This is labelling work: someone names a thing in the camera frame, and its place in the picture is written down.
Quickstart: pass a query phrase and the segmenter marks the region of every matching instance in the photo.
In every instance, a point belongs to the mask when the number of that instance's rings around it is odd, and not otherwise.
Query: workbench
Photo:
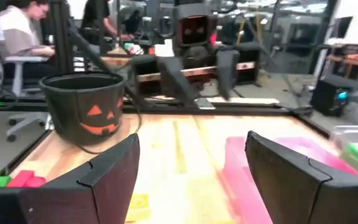
[[[348,55],[347,57],[328,55],[327,60],[329,60],[330,62],[339,62],[339,63],[343,63],[344,65],[349,65],[346,68],[345,78],[350,77],[353,66],[358,66],[358,57],[355,55]],[[332,73],[332,71],[333,71],[333,63],[327,63],[323,72]]]
[[[210,98],[223,102],[221,98]],[[275,99],[235,98],[232,103],[271,105]],[[292,116],[236,116],[195,114],[142,114],[140,164],[127,221],[152,224],[247,223],[233,210],[235,197],[220,175],[225,164],[225,142],[248,131],[276,139],[306,137],[329,149],[326,136],[319,135]],[[136,114],[124,114],[122,125],[106,142],[86,147],[101,152],[133,133]],[[11,173],[34,170],[47,181],[67,173],[95,155],[87,154],[48,131],[31,153]]]

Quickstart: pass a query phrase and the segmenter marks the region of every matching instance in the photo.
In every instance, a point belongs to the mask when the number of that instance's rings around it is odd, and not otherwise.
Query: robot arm
[[[240,53],[237,50],[218,50],[216,53],[218,91],[225,100],[230,99],[230,91],[236,83],[239,58]]]

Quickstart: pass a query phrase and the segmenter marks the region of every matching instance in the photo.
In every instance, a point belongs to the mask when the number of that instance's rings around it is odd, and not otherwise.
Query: black cable
[[[239,93],[235,88],[233,88],[232,90],[238,97],[245,98],[245,96],[243,94]]]

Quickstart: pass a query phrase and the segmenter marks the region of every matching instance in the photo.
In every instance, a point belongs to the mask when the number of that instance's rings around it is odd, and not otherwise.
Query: person
[[[141,20],[139,14],[139,10],[136,9],[134,13],[132,13],[132,15],[124,21],[125,30],[128,34],[135,34],[135,32],[137,31]]]
[[[117,15],[118,10],[116,9],[115,1],[112,2],[112,14],[110,15],[108,2],[109,0],[102,0],[104,4],[104,11],[99,12],[96,5],[100,0],[87,0],[84,8],[84,16],[81,23],[81,28],[92,28],[97,27],[98,14],[103,13],[103,25],[106,28],[109,35],[112,37],[117,37]],[[121,34],[122,40],[132,40],[133,35],[130,34]]]
[[[32,21],[46,17],[48,0],[9,0],[8,7],[0,12],[0,56],[4,62],[11,56],[52,57],[53,47],[41,45]],[[14,63],[4,63],[4,73],[13,78]],[[23,78],[39,79],[56,75],[58,70],[42,62],[23,64]]]

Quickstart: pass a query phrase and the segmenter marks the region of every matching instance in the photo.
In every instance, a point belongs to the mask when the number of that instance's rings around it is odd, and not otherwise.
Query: yellow tape
[[[149,207],[149,195],[134,194],[129,204],[129,209],[143,209]]]
[[[211,224],[234,224],[233,221],[227,221],[227,222],[213,222]]]

